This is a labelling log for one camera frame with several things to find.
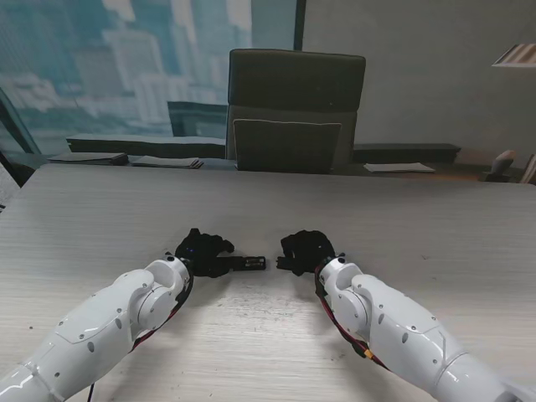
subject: wall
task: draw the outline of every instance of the wall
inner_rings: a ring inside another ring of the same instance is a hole
[[[492,68],[536,42],[532,0],[309,0],[304,50],[367,58],[356,142],[449,142],[458,162],[536,153],[536,70]]]

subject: black office chair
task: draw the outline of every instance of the black office chair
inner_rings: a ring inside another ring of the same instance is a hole
[[[236,159],[236,119],[340,123],[333,166],[352,159],[366,61],[288,50],[230,52],[227,159]]]

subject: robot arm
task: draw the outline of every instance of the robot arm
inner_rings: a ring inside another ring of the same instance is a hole
[[[298,273],[315,272],[326,313],[362,357],[440,402],[536,401],[534,391],[506,382],[471,356],[420,304],[337,258],[324,234],[302,231],[281,244],[288,265],[297,262]],[[283,266],[283,260],[280,268],[296,273],[296,267]]]
[[[171,318],[192,284],[171,255],[121,275],[61,318],[33,356],[0,382],[0,402],[63,402],[79,393]]]

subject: wood grain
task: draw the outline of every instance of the wood grain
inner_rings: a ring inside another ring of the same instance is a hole
[[[91,292],[199,227],[268,270],[196,279],[95,402],[431,401],[353,352],[310,276],[274,267],[282,237],[319,229],[500,374],[536,384],[535,210],[528,185],[48,165],[0,216],[0,373]]]

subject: desk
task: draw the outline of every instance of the desk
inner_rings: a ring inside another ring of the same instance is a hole
[[[236,161],[214,158],[202,158],[204,170],[236,170]],[[363,163],[349,163],[344,167],[337,167],[332,175],[337,176],[368,176],[371,178],[424,178],[428,180],[464,180],[477,181],[483,172],[490,170],[489,166],[467,165],[461,163],[425,163],[426,166],[435,169],[435,173],[371,173],[363,167]],[[518,181],[523,175],[523,170],[515,167],[509,168],[506,173],[513,181]]]
[[[536,384],[534,210],[527,185],[47,165],[0,215],[0,372],[93,291],[199,227],[265,255],[268,270],[196,279],[95,402],[432,401],[353,352],[310,276],[275,268],[279,240],[307,228],[500,374]]]

